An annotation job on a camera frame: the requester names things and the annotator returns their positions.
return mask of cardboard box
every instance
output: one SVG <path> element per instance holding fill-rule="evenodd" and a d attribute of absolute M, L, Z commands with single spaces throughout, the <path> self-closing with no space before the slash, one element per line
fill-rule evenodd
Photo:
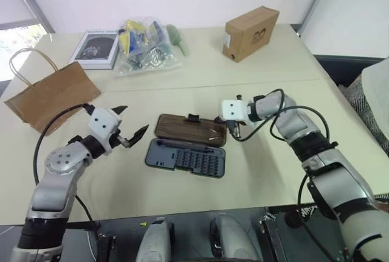
<path fill-rule="evenodd" d="M 238 63 L 269 43 L 279 14 L 262 6 L 227 22 L 223 54 Z"/>

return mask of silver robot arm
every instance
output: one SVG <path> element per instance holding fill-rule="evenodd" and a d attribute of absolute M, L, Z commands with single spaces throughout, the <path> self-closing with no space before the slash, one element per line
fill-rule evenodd
<path fill-rule="evenodd" d="M 74 137 L 68 145 L 53 150 L 45 160 L 45 172 L 33 193 L 19 243 L 11 262 L 56 262 L 61 258 L 62 239 L 77 192 L 77 181 L 94 159 L 108 155 L 118 145 L 133 146 L 148 126 L 130 140 L 122 138 L 119 114 L 126 106 L 86 110 L 91 115 L 90 135 Z"/>
<path fill-rule="evenodd" d="M 280 92 L 255 97 L 252 103 L 224 100 L 221 117 L 230 132 L 236 133 L 236 123 L 262 121 L 277 113 L 280 104 Z M 295 106 L 295 102 L 285 96 L 283 108 L 289 106 Z M 315 123 L 298 109 L 282 112 L 275 125 L 301 160 L 309 176 L 308 189 L 320 211 L 338 220 L 352 257 L 389 261 L 389 214 L 376 207 L 370 186 L 335 149 L 337 144 L 329 143 Z"/>

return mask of plastic bag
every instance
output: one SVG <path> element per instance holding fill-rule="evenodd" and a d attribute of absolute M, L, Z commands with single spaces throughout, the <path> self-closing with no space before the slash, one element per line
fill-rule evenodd
<path fill-rule="evenodd" d="M 119 75 L 172 69 L 181 65 L 171 48 L 166 28 L 154 19 L 127 20 L 119 30 L 122 56 Z"/>

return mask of paper bag handle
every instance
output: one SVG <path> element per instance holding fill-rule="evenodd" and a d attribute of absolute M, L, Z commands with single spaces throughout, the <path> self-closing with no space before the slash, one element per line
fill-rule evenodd
<path fill-rule="evenodd" d="M 23 53 L 23 52 L 27 52 L 27 51 L 35 51 L 35 52 L 38 52 L 45 60 L 47 60 L 49 62 L 49 64 L 53 67 L 54 69 L 54 72 L 58 72 L 58 68 L 57 66 L 55 65 L 55 63 L 46 55 L 44 54 L 42 51 L 38 50 L 38 49 L 35 49 L 35 48 L 31 48 L 31 47 L 28 47 L 28 48 L 22 48 L 18 51 L 15 52 L 14 55 L 11 56 L 10 58 L 10 69 L 11 71 L 13 72 L 13 74 L 15 76 L 17 76 L 21 81 L 23 81 L 26 85 L 28 86 L 32 86 L 31 82 L 28 81 L 20 72 L 18 72 L 16 69 L 15 69 L 15 66 L 13 65 L 13 59 L 20 53 Z"/>

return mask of brown paper bag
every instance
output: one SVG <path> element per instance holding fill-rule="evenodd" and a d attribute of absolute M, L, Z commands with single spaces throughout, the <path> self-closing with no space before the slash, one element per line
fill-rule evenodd
<path fill-rule="evenodd" d="M 54 73 L 41 81 L 31 84 L 13 66 L 13 59 L 22 52 L 35 51 L 44 57 L 53 67 Z M 100 90 L 90 81 L 78 62 L 73 62 L 58 70 L 55 63 L 42 51 L 34 48 L 23 48 L 12 55 L 11 71 L 28 87 L 18 95 L 5 101 L 5 104 L 24 122 L 29 123 L 40 133 L 44 127 L 61 111 L 82 103 L 87 103 L 101 94 Z M 73 110 L 59 118 L 47 131 L 49 135 L 62 125 Z"/>

